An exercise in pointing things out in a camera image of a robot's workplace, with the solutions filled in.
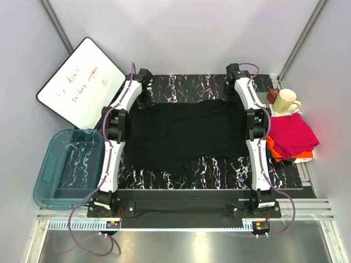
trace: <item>reflective metal surface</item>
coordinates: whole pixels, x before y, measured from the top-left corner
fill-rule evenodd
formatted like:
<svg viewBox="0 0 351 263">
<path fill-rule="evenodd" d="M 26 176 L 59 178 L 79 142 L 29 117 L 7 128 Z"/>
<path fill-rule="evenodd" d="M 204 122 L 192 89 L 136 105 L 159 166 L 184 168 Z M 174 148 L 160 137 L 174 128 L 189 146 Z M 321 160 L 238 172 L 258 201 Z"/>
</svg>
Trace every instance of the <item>reflective metal surface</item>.
<svg viewBox="0 0 351 263">
<path fill-rule="evenodd" d="M 282 230 L 283 222 L 272 222 L 272 232 Z M 76 231 L 78 240 L 92 231 Z M 297 221 L 282 236 L 238 237 L 229 233 L 119 232 L 113 235 L 121 247 L 105 258 L 90 256 L 75 248 L 67 231 L 48 231 L 40 262 L 332 262 L 318 222 Z M 82 244 L 96 253 L 106 253 L 110 242 L 94 236 Z"/>
</svg>

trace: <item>white wall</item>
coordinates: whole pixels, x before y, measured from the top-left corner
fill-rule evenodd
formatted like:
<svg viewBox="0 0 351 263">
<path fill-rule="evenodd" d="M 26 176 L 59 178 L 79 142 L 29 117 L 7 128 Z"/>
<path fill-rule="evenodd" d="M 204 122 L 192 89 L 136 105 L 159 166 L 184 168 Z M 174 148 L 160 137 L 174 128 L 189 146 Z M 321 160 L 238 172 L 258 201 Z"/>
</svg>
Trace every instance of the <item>white wall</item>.
<svg viewBox="0 0 351 263">
<path fill-rule="evenodd" d="M 351 1 L 329 1 L 283 80 L 297 92 L 321 144 L 311 162 L 320 197 L 330 200 L 351 258 Z"/>
<path fill-rule="evenodd" d="M 0 1 L 0 255 L 23 262 L 33 188 L 51 137 L 68 123 L 35 94 L 67 57 L 37 0 Z"/>
<path fill-rule="evenodd" d="M 74 47 L 91 37 L 120 67 L 225 73 L 253 62 L 278 74 L 318 0 L 50 0 Z"/>
</svg>

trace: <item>black marble table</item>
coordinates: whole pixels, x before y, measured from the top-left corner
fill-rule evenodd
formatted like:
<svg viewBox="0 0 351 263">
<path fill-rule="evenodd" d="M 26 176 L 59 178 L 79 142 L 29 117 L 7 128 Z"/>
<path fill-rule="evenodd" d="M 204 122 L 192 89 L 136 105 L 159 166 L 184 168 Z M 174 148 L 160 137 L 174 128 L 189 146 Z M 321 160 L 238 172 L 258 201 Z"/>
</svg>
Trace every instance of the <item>black marble table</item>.
<svg viewBox="0 0 351 263">
<path fill-rule="evenodd" d="M 155 103 L 188 102 L 221 99 L 225 75 L 155 75 L 149 91 Z M 269 75 L 254 79 L 256 92 L 273 89 Z M 249 156 L 240 158 L 213 158 L 203 156 L 187 163 L 190 175 L 173 176 L 162 171 L 126 167 L 121 158 L 118 173 L 119 189 L 246 189 L 249 188 L 251 165 Z M 268 157 L 271 181 L 278 188 L 302 188 L 295 164 L 275 162 Z"/>
</svg>

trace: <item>black fabric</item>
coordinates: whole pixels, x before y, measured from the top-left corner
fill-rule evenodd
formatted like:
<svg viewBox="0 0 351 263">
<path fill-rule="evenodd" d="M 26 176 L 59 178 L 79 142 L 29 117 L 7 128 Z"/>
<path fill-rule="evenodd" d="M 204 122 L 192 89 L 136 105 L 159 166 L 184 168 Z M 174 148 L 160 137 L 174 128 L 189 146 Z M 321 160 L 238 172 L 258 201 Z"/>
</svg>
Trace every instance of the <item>black fabric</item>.
<svg viewBox="0 0 351 263">
<path fill-rule="evenodd" d="M 186 171 L 186 162 L 202 156 L 248 156 L 241 131 L 244 113 L 241 102 L 222 100 L 156 104 L 148 111 L 133 105 L 124 164 L 177 176 Z"/>
</svg>

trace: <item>teal plastic bin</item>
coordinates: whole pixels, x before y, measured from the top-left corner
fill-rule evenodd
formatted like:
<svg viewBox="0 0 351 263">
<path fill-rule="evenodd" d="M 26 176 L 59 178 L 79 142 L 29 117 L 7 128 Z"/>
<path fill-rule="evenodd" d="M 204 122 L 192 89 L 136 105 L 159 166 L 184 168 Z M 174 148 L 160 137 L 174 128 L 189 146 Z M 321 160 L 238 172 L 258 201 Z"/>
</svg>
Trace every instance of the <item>teal plastic bin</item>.
<svg viewBox="0 0 351 263">
<path fill-rule="evenodd" d="M 51 210 L 74 208 L 96 189 L 103 153 L 104 139 L 98 130 L 69 129 L 57 133 L 46 151 L 34 201 Z"/>
</svg>

